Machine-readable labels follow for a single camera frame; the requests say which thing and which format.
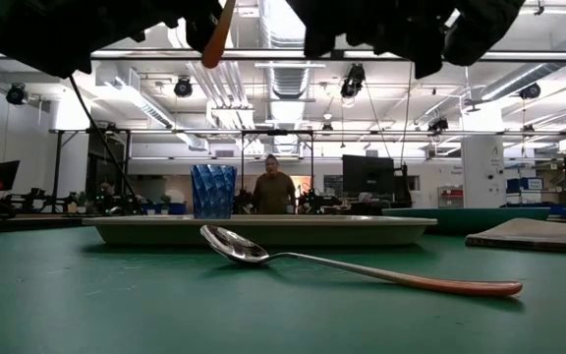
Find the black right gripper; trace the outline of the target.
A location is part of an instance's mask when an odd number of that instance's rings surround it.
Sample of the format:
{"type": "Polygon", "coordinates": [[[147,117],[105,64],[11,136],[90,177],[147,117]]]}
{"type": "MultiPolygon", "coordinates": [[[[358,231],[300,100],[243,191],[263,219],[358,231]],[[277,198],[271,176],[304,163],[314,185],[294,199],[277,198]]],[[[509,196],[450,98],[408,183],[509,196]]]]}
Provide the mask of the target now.
{"type": "Polygon", "coordinates": [[[350,46],[366,45],[375,55],[410,60],[415,76],[442,68],[446,21],[453,0],[286,0],[306,26],[305,56],[318,58],[335,47],[343,31],[350,46]],[[341,18],[336,25],[334,9],[341,18]]]}

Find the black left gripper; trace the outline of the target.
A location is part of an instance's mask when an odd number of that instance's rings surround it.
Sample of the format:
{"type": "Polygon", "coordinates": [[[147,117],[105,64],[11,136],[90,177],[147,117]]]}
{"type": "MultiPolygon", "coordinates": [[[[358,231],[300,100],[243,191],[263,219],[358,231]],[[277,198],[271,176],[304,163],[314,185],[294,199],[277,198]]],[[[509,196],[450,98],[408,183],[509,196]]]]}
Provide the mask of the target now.
{"type": "Polygon", "coordinates": [[[164,22],[176,25],[184,17],[186,40],[205,49],[222,14],[219,0],[79,0],[65,14],[67,42],[61,50],[61,77],[91,72],[91,53],[126,37],[137,37],[164,22]]]}

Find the fork with orange handle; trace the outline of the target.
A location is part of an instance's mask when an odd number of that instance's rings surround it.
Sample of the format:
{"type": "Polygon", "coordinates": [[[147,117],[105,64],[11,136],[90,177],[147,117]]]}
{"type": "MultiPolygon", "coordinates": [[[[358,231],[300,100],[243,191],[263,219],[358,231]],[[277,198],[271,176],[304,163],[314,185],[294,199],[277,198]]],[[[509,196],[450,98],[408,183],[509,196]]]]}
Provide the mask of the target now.
{"type": "Polygon", "coordinates": [[[206,69],[214,69],[222,59],[225,51],[226,39],[231,26],[236,0],[226,0],[219,17],[217,26],[206,45],[200,59],[201,65],[206,69]]]}

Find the blue faceted cup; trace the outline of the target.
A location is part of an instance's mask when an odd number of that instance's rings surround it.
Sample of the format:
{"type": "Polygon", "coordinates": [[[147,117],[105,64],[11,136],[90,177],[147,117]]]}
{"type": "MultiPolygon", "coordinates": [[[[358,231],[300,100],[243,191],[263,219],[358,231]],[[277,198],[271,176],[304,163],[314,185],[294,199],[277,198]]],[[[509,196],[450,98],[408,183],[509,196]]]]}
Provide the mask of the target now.
{"type": "Polygon", "coordinates": [[[197,219],[228,219],[233,211],[237,168],[220,164],[191,167],[194,216],[197,219]]]}

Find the spoon with orange handle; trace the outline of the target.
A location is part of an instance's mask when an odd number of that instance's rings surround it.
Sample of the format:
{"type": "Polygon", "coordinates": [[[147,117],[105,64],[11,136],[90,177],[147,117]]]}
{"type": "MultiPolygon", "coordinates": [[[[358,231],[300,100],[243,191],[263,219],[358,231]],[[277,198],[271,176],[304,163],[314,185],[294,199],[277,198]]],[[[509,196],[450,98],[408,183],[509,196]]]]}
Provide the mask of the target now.
{"type": "Polygon", "coordinates": [[[270,255],[260,245],[222,227],[205,225],[200,228],[199,232],[215,252],[239,264],[265,265],[278,259],[296,259],[347,270],[402,286],[464,296],[507,297],[518,294],[523,289],[523,284],[519,281],[430,278],[333,261],[305,254],[284,252],[270,255]]]}

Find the teal plate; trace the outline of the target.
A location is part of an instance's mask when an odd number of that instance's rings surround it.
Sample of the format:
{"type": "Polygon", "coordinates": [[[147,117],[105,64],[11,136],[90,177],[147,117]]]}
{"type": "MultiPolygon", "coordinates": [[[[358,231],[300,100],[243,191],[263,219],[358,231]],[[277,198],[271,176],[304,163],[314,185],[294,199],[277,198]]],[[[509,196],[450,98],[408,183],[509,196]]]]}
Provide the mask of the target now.
{"type": "Polygon", "coordinates": [[[384,216],[435,219],[427,233],[442,235],[479,233],[515,218],[547,220],[547,207],[497,208],[384,208],[384,216]]]}

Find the beige plastic tray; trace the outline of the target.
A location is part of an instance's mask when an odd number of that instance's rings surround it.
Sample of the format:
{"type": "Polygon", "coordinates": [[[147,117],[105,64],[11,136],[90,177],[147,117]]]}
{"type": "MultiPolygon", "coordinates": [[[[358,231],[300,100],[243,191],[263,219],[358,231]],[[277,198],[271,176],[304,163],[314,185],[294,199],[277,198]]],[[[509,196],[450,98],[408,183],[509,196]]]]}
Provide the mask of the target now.
{"type": "Polygon", "coordinates": [[[191,215],[139,215],[85,218],[109,245],[204,246],[205,224],[268,247],[387,247],[415,244],[436,225],[431,218],[321,214],[236,214],[227,219],[191,215]]]}

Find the person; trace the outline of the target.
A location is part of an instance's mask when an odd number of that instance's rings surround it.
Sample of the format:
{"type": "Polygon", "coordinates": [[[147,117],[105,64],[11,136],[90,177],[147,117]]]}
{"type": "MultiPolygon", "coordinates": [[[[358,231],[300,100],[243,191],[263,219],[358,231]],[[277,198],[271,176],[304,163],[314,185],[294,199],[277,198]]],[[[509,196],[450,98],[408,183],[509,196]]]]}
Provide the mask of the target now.
{"type": "Polygon", "coordinates": [[[96,201],[104,209],[110,209],[113,204],[114,185],[110,182],[102,182],[99,185],[96,201]]]}
{"type": "Polygon", "coordinates": [[[265,159],[265,172],[255,182],[252,203],[260,214],[291,214],[295,212],[296,197],[292,178],[279,170],[273,154],[265,159]]]}

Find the red shelf cart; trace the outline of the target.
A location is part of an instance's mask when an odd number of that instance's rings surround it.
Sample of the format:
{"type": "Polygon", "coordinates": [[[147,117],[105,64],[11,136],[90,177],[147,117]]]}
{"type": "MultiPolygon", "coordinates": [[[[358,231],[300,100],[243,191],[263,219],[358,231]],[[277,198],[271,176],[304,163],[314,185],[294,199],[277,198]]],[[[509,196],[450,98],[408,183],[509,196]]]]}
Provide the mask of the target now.
{"type": "Polygon", "coordinates": [[[461,208],[464,206],[464,194],[461,186],[444,186],[437,188],[437,204],[439,208],[461,208]]]}

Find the blue storage bin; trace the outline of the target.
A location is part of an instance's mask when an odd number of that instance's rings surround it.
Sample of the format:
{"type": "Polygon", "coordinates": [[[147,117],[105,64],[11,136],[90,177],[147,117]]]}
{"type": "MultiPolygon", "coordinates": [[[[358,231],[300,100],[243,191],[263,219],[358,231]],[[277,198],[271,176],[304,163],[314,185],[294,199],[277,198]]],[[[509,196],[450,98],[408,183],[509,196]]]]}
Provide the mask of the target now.
{"type": "Polygon", "coordinates": [[[543,179],[540,177],[521,177],[507,180],[506,192],[540,191],[543,189],[543,179]]]}

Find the green table mat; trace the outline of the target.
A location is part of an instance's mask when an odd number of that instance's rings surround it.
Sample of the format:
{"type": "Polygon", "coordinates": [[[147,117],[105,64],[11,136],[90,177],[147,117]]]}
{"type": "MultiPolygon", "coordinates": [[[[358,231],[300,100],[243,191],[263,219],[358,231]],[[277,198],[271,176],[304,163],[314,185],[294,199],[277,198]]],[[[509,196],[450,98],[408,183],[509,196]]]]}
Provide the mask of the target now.
{"type": "Polygon", "coordinates": [[[566,354],[566,254],[411,247],[328,257],[431,277],[519,280],[512,298],[401,287],[299,260],[105,245],[89,227],[0,234],[0,353],[566,354]]]}

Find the Acadia picture book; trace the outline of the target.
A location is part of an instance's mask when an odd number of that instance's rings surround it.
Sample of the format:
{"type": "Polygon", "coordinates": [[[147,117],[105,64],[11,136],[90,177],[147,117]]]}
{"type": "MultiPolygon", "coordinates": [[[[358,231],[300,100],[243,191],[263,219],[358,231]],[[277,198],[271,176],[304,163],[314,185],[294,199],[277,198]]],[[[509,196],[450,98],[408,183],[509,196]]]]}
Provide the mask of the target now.
{"type": "Polygon", "coordinates": [[[566,222],[515,218],[483,232],[469,234],[465,245],[566,253],[566,222]]]}

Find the black rack frame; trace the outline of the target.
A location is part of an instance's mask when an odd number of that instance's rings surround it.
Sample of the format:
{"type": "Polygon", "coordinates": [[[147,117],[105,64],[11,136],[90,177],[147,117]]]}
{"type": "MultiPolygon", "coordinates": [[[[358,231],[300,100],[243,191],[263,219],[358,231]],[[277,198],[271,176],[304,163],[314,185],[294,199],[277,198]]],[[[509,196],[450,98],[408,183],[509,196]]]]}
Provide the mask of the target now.
{"type": "Polygon", "coordinates": [[[95,201],[99,185],[114,185],[114,198],[132,195],[126,175],[129,172],[132,137],[130,130],[103,129],[100,138],[91,128],[51,129],[56,138],[52,186],[54,199],[85,194],[88,204],[95,201]]]}

